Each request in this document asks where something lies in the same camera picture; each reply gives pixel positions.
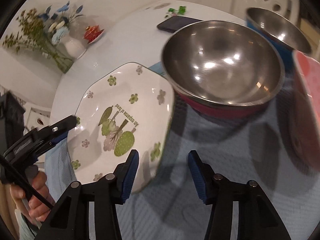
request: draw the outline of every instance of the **smartphone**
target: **smartphone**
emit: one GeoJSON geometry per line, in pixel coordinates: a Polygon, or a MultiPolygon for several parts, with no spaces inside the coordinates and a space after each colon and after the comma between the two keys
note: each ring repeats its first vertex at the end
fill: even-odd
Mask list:
{"type": "Polygon", "coordinates": [[[182,27],[196,22],[201,22],[201,20],[183,16],[172,16],[169,19],[166,19],[164,22],[158,24],[157,28],[161,31],[174,33],[182,27]]]}

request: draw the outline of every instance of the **metal bowl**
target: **metal bowl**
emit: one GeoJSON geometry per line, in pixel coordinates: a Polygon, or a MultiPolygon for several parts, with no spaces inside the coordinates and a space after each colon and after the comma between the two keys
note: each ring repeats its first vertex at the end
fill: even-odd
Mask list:
{"type": "Polygon", "coordinates": [[[277,44],[289,51],[311,53],[311,46],[303,33],[281,15],[263,8],[248,8],[247,21],[277,44]]]}
{"type": "Polygon", "coordinates": [[[275,48],[260,34],[226,21],[203,21],[177,31],[162,64],[180,94],[210,107],[257,106],[284,82],[275,48]]]}

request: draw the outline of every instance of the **hand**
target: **hand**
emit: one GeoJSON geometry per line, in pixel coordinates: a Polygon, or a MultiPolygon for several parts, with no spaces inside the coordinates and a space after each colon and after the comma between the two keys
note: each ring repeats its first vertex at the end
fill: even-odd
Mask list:
{"type": "MultiPolygon", "coordinates": [[[[52,205],[55,204],[52,196],[49,193],[49,189],[46,186],[47,175],[42,171],[39,171],[37,176],[32,181],[32,187],[39,192],[46,200],[48,200],[52,205]]],[[[32,196],[29,201],[30,211],[28,212],[22,203],[22,199],[26,197],[26,193],[18,185],[10,185],[10,194],[17,208],[21,211],[25,217],[33,223],[33,220],[44,222],[50,213],[50,209],[38,200],[35,196],[32,196]]]]}

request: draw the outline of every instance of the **white wall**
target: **white wall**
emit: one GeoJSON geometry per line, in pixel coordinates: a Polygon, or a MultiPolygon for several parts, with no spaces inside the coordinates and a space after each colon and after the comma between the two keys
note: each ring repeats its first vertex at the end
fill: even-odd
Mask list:
{"type": "MultiPolygon", "coordinates": [[[[22,10],[33,7],[45,9],[53,5],[53,9],[64,5],[68,0],[27,0],[17,15],[22,10]]],[[[83,4],[83,13],[86,17],[79,21],[78,37],[84,33],[84,27],[90,24],[99,24],[108,30],[119,19],[136,9],[158,0],[70,0],[71,5],[83,4]]],[[[226,12],[230,11],[231,0],[184,0],[207,5],[226,12]]],[[[8,26],[5,34],[16,32],[18,23],[13,20],[8,26]]],[[[22,94],[31,102],[45,107],[51,107],[56,88],[61,78],[61,73],[53,66],[47,66],[48,62],[39,62],[27,55],[16,55],[8,53],[0,48],[0,84],[13,91],[22,94]]]]}

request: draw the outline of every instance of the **round table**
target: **round table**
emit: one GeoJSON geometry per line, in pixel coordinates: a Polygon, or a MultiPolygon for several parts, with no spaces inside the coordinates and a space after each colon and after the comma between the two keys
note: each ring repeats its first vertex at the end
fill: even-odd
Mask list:
{"type": "MultiPolygon", "coordinates": [[[[156,26],[164,20],[168,8],[181,5],[187,7],[186,17],[244,25],[243,20],[225,12],[175,0],[161,0],[128,15],[90,46],[63,76],[54,99],[51,123],[75,114],[87,88],[117,67],[132,61],[147,67],[159,62],[170,34],[156,26]]],[[[157,176],[142,192],[117,207],[123,239],[204,238],[211,207],[197,196],[187,166],[190,150],[197,150],[216,173],[231,181],[256,180],[292,240],[308,239],[320,221],[320,180],[318,173],[304,165],[292,150],[287,120],[291,90],[292,79],[286,78],[284,88],[263,113],[241,120],[203,116],[178,98],[157,176]]],[[[57,200],[75,179],[65,141],[46,153],[45,167],[48,187],[57,200]]],[[[90,219],[89,227],[94,240],[90,219]]],[[[237,224],[233,223],[231,239],[236,239],[236,232],[237,224]]]]}

